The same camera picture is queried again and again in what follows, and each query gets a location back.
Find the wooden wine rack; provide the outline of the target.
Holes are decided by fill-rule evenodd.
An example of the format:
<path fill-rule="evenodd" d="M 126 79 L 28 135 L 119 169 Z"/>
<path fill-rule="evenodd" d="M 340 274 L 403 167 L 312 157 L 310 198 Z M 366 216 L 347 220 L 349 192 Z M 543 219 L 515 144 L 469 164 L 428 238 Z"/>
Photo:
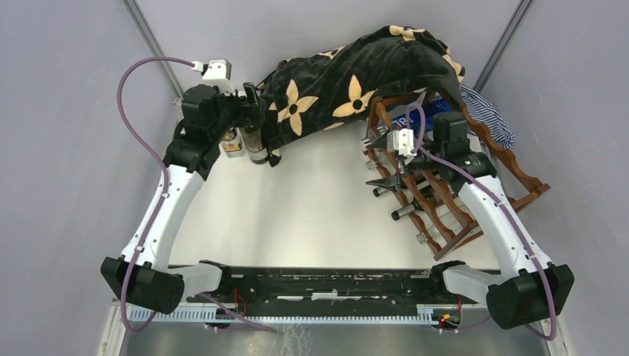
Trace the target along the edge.
<path fill-rule="evenodd" d="M 491 137 L 490 129 L 485 124 L 476 122 L 470 116 L 467 107 L 464 107 L 462 109 L 462 114 L 464 115 L 468 126 L 471 127 L 472 132 L 478 135 L 480 142 L 485 144 L 489 148 L 490 153 L 493 156 L 496 156 L 500 160 L 500 162 L 511 172 L 511 174 L 520 182 L 520 184 L 522 184 L 527 189 L 528 195 L 520 199 L 515 199 L 512 197 L 507 198 L 516 212 L 523 210 L 529 204 L 537 200 L 546 191 L 550 190 L 550 186 L 547 183 L 543 183 L 538 178 L 531 177 L 525 174 L 519 167 L 515 154 L 509 149 L 500 147 Z M 392 153 L 385 152 L 384 149 L 383 153 L 389 160 L 390 165 L 386 167 L 378 166 L 376 168 L 382 178 L 401 174 L 401 169 L 398 167 L 398 159 L 395 158 Z M 446 183 L 445 180 L 437 177 L 435 174 L 429 171 L 423 171 L 423 175 L 427 178 L 430 185 L 434 188 L 437 198 L 441 200 L 438 205 L 433 205 L 426 197 L 424 197 L 423 194 L 420 193 L 413 178 L 403 178 L 403 181 L 408 185 L 409 192 L 412 194 L 413 199 L 417 199 L 417 201 L 423 208 L 423 211 L 429 215 L 430 219 L 437 225 L 442 236 L 447 241 L 443 248 L 435 242 L 427 243 L 432 253 L 434 254 L 434 260 L 439 261 L 440 259 L 444 258 L 448 253 L 457 249 L 461 245 L 465 245 L 482 236 L 483 231 L 479 227 L 477 221 L 472 217 L 472 215 L 463 211 L 459 207 L 459 205 L 457 205 L 454 198 L 454 191 L 452 187 L 448 183 Z M 441 221 L 439 220 L 436 213 L 436 208 L 440 205 L 445 205 L 452 212 L 454 217 L 463 227 L 463 230 L 461 232 L 454 235 L 450 230 L 447 230 L 445 226 L 441 224 Z M 419 230 L 425 231 L 424 224 L 415 213 L 411 213 L 409 215 L 409 218 L 417 228 L 418 232 Z"/>

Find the dark wine bottle front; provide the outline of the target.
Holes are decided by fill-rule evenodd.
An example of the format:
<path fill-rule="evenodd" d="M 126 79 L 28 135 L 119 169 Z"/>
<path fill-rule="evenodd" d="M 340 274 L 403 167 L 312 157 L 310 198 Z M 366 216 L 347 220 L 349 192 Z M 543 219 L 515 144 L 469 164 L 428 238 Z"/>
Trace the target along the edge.
<path fill-rule="evenodd" d="M 441 200 L 437 198 L 432 190 L 421 190 L 421 193 L 433 204 L 438 205 Z M 410 215 L 411 213 L 415 213 L 417 211 L 423 211 L 423 208 L 419 204 L 416 198 L 414 198 L 411 203 L 402 206 L 401 208 L 394 210 L 390 216 L 394 221 L 398 221 L 400 218 Z"/>

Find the clear bottle black cap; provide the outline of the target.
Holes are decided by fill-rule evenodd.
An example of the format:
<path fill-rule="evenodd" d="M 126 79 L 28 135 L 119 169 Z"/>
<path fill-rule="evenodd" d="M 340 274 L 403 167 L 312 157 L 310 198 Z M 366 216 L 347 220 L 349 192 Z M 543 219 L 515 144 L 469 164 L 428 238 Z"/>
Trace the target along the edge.
<path fill-rule="evenodd" d="M 220 141 L 221 148 L 228 158 L 237 158 L 246 153 L 243 141 L 236 128 L 230 128 Z"/>

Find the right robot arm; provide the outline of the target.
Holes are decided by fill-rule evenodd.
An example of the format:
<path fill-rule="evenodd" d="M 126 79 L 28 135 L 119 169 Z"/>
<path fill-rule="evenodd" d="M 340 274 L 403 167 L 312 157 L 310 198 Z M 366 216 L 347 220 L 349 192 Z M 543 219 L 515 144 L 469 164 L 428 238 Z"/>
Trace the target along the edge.
<path fill-rule="evenodd" d="M 457 294 L 483 306 L 502 329 L 532 327 L 549 320 L 556 337 L 558 321 L 575 277 L 566 264 L 556 265 L 535 243 L 504 193 L 501 180 L 488 157 L 470 149 L 467 121 L 462 113 L 438 113 L 433 118 L 433 139 L 424 142 L 425 121 L 417 130 L 389 127 L 377 138 L 365 138 L 366 148 L 382 148 L 396 156 L 408 173 L 437 170 L 470 210 L 490 241 L 499 274 L 489 274 L 466 263 L 433 267 L 428 283 L 430 297 L 446 303 Z"/>

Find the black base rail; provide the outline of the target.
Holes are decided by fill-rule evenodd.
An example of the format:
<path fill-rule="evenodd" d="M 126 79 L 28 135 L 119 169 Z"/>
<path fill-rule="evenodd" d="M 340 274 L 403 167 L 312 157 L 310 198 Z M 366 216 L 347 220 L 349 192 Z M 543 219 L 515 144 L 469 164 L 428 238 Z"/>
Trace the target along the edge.
<path fill-rule="evenodd" d="M 210 296 L 243 303 L 247 317 L 410 316 L 419 305 L 474 302 L 439 287 L 429 269 L 220 268 Z"/>

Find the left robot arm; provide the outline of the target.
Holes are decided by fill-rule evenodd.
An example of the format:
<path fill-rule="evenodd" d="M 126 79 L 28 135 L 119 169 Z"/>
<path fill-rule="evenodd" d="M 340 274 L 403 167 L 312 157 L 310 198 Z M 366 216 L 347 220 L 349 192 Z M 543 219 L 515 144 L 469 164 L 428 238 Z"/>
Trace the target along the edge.
<path fill-rule="evenodd" d="M 210 263 L 170 268 L 174 240 L 183 218 L 212 166 L 220 142 L 232 128 L 259 124 L 265 106 L 255 85 L 243 93 L 220 93 L 217 86 L 189 88 L 182 101 L 182 119 L 160 160 L 162 176 L 149 208 L 129 244 L 118 257 L 103 260 L 100 273 L 120 300 L 156 313 L 170 314 L 182 300 L 205 292 L 224 302 L 232 281 Z"/>

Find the green wine bottle back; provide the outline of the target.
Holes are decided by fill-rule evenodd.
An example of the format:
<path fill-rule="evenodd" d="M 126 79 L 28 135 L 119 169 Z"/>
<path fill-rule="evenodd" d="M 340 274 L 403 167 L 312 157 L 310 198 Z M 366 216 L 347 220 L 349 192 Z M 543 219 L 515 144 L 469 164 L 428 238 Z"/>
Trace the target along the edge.
<path fill-rule="evenodd" d="M 240 129 L 249 159 L 257 165 L 265 164 L 269 156 L 263 144 L 260 129 L 260 126 L 248 126 Z"/>

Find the blue liquid square bottle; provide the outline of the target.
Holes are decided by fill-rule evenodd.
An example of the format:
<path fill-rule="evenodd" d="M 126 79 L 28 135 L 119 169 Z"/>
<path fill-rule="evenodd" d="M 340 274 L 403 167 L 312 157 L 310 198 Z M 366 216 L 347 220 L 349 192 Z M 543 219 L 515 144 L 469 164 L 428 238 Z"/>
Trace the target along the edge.
<path fill-rule="evenodd" d="M 407 120 L 405 116 L 405 109 L 406 108 L 404 108 L 400 114 L 394 115 L 391 118 L 391 121 L 402 128 L 405 128 L 406 123 L 409 122 L 410 127 L 414 131 L 418 131 L 420 127 L 420 120 L 421 120 L 418 110 L 411 111 L 409 114 L 409 120 Z M 435 101 L 424 105 L 423 110 L 424 110 L 424 115 L 426 117 L 426 123 L 425 123 L 424 128 L 426 132 L 429 132 L 434 127 L 434 123 L 433 123 L 434 115 L 438 113 L 442 113 L 442 112 L 452 111 L 452 108 L 444 99 L 436 99 Z"/>

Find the blue striped cloth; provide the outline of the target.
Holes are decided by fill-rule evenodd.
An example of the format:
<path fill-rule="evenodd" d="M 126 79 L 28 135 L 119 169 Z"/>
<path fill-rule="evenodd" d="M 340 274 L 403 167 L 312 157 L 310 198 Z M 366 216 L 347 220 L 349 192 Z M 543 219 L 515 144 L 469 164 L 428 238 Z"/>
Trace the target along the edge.
<path fill-rule="evenodd" d="M 491 137 L 500 147 L 514 149 L 515 135 L 491 102 L 464 83 L 461 83 L 461 97 L 467 105 L 470 116 L 490 129 Z"/>

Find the clear glass bottle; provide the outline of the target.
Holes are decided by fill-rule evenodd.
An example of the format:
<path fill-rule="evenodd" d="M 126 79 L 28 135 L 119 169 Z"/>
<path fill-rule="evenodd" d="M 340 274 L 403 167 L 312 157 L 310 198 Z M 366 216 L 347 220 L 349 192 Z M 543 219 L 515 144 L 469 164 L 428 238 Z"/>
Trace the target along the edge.
<path fill-rule="evenodd" d="M 445 205 L 438 206 L 436 208 L 436 213 L 441 221 L 441 224 L 444 225 L 447 230 L 450 230 L 454 235 L 463 230 L 463 227 Z M 437 225 L 430 219 L 429 215 L 424 211 L 416 211 L 415 214 L 421 219 L 425 229 L 425 231 L 419 230 L 416 234 L 416 240 L 420 244 L 424 245 L 428 242 L 435 242 L 443 248 L 447 241 L 442 236 Z"/>

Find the black floral blanket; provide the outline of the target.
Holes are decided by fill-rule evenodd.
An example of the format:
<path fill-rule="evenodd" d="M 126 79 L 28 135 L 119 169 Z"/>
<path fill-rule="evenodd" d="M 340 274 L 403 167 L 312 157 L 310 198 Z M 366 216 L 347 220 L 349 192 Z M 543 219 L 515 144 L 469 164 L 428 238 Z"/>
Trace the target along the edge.
<path fill-rule="evenodd" d="M 261 139 L 269 164 L 280 149 L 319 131 L 364 120 L 374 99 L 436 91 L 464 106 L 465 68 L 428 30 L 384 26 L 349 44 L 279 62 L 257 86 L 265 102 Z"/>

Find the dark wine bottle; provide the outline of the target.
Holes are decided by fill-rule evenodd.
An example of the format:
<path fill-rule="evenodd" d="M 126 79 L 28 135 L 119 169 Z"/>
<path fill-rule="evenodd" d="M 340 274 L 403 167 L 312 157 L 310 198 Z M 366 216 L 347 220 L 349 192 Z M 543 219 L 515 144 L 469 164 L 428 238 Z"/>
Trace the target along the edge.
<path fill-rule="evenodd" d="M 432 190 L 421 190 L 421 193 L 433 204 L 438 205 L 441 200 L 437 198 Z M 423 211 L 423 208 L 419 204 L 416 198 L 414 198 L 411 203 L 402 206 L 401 208 L 394 210 L 390 216 L 394 221 L 398 221 L 400 218 L 410 215 L 411 213 L 415 213 L 417 211 Z"/>
<path fill-rule="evenodd" d="M 408 191 L 408 185 L 403 181 L 403 178 L 413 178 L 415 184 L 418 187 L 418 190 L 421 194 L 426 198 L 435 198 L 435 190 L 428 182 L 427 178 L 423 175 L 423 171 L 419 170 L 407 170 L 402 174 L 396 174 L 393 176 L 373 179 L 367 181 L 366 184 L 373 186 L 373 191 L 379 191 L 378 194 L 375 194 L 378 197 L 380 194 L 384 192 L 395 192 L 400 193 L 402 191 Z"/>

